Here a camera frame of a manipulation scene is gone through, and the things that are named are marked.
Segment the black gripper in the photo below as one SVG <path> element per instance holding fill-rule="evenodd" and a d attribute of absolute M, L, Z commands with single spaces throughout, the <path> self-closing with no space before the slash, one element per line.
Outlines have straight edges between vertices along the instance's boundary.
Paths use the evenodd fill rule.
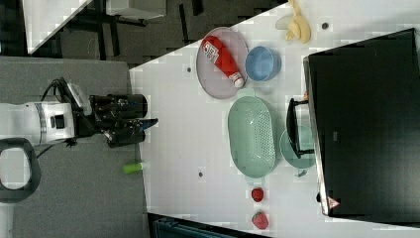
<path fill-rule="evenodd" d="M 110 148 L 144 142 L 143 131 L 158 122 L 157 118 L 143 119 L 148 113 L 148 101 L 143 94 L 90 95 L 89 102 L 92 111 L 75 119 L 75 135 L 85 138 L 102 131 L 118 130 L 112 131 L 107 139 Z"/>

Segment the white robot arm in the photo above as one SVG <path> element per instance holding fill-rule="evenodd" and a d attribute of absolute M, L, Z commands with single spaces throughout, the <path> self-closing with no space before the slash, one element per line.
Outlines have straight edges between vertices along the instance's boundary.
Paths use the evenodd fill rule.
<path fill-rule="evenodd" d="M 12 188 L 1 183 L 1 201 L 17 203 L 31 196 L 41 182 L 37 146 L 66 143 L 103 134 L 111 148 L 138 144 L 157 118 L 148 119 L 148 101 L 142 94 L 91 95 L 83 108 L 75 101 L 28 102 L 1 105 L 1 159 L 26 161 L 29 178 Z"/>

